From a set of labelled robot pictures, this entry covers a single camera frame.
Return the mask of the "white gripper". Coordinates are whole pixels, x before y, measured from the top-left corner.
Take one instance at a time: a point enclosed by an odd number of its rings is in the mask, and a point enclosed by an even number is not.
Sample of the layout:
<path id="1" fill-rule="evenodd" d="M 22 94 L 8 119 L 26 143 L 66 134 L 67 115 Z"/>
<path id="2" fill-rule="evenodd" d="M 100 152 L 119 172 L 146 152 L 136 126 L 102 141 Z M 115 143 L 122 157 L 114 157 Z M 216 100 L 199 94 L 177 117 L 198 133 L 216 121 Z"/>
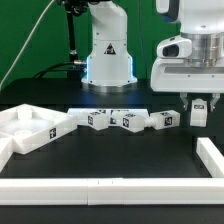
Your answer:
<path id="1" fill-rule="evenodd" d="M 162 41 L 152 67 L 151 88 L 179 92 L 185 110 L 187 93 L 212 93 L 213 112 L 220 93 L 224 93 L 224 33 L 181 33 Z"/>

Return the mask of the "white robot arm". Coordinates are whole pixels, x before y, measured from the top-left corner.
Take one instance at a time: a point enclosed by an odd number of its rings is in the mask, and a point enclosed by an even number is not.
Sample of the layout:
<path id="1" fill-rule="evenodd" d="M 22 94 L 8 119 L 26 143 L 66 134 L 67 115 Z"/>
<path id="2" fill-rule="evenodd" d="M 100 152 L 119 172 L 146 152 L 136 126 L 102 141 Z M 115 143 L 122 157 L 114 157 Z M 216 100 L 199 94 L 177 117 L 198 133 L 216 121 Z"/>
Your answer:
<path id="1" fill-rule="evenodd" d="M 82 82 L 100 90 L 137 82 L 127 51 L 127 14 L 112 0 L 88 0 L 92 51 Z M 156 92 L 224 93 L 224 0 L 156 0 L 162 19 L 181 25 L 157 46 L 150 86 Z"/>

